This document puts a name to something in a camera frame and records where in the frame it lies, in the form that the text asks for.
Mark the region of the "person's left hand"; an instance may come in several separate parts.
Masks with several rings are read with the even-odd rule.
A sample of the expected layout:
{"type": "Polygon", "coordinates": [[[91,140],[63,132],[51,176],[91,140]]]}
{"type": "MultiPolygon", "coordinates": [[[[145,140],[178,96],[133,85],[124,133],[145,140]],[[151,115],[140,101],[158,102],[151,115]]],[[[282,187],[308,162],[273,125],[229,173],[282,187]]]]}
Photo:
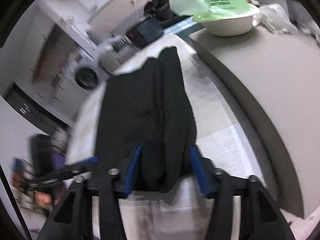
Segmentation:
{"type": "Polygon", "coordinates": [[[55,197],[50,194],[37,191],[34,196],[38,206],[46,210],[52,210],[60,200],[60,197],[58,196],[55,197]]]}

